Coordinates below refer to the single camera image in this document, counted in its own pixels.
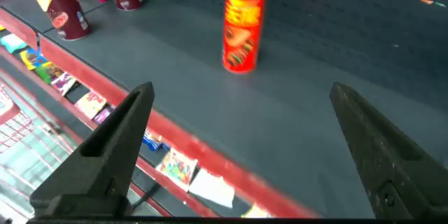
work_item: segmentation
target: pegboard wall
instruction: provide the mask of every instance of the pegboard wall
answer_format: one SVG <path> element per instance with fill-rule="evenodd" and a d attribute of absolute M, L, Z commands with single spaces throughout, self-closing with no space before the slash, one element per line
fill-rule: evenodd
<path fill-rule="evenodd" d="M 219 0 L 191 2 L 223 11 Z M 448 0 L 267 0 L 263 36 L 448 111 L 447 6 Z"/>

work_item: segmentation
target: red shopping cart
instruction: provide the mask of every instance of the red shopping cart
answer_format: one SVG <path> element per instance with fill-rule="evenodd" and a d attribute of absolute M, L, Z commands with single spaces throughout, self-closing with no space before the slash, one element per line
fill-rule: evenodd
<path fill-rule="evenodd" d="M 37 140 L 49 152 L 49 154 L 56 159 L 58 163 L 61 163 L 62 160 L 57 157 L 56 154 L 48 147 L 39 133 L 44 133 L 48 139 L 51 139 L 67 153 L 71 153 L 72 149 L 65 141 L 62 142 L 65 145 L 64 146 L 60 143 L 60 141 L 62 141 L 61 139 L 56 139 L 49 133 L 54 131 L 49 124 L 45 123 L 43 116 L 41 116 L 32 107 L 29 107 L 28 109 L 34 112 L 35 118 L 28 116 L 11 99 L 10 95 L 8 95 L 6 91 L 6 84 L 0 82 L 0 154 L 7 151 L 13 145 L 21 143 L 33 154 L 35 154 L 35 156 L 42 161 L 46 167 L 48 167 L 51 171 L 54 171 L 55 169 L 52 165 L 48 163 L 38 151 L 34 150 L 29 143 L 27 143 L 27 141 L 31 141 L 31 139 Z M 33 122 L 34 120 L 41 123 L 39 125 L 35 125 Z"/>

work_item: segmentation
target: store shelf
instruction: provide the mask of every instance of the store shelf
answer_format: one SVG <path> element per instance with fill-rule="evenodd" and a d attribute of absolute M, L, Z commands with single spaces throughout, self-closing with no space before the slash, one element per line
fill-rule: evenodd
<path fill-rule="evenodd" d="M 123 99 L 121 88 L 152 81 L 155 109 L 200 139 L 168 140 L 274 215 L 311 214 L 282 204 L 285 198 L 271 197 L 277 192 L 268 185 L 327 217 L 373 217 L 328 98 L 335 81 L 359 91 L 436 160 L 447 159 L 446 114 L 275 36 L 264 37 L 255 72 L 226 72 L 221 66 L 222 17 L 214 10 L 187 0 L 149 0 L 139 10 L 122 12 L 108 2 L 86 18 L 94 31 L 79 41 L 61 41 L 55 30 L 43 33 L 45 56 L 113 102 Z M 313 38 L 315 44 L 328 44 Z M 94 78 L 96 73 L 82 64 L 110 80 Z M 151 121 L 150 126 L 163 130 Z M 239 176 L 243 172 L 238 167 L 223 162 L 222 156 L 213 159 L 198 147 L 199 141 L 255 175 Z M 268 193 L 261 192 L 262 185 Z"/>

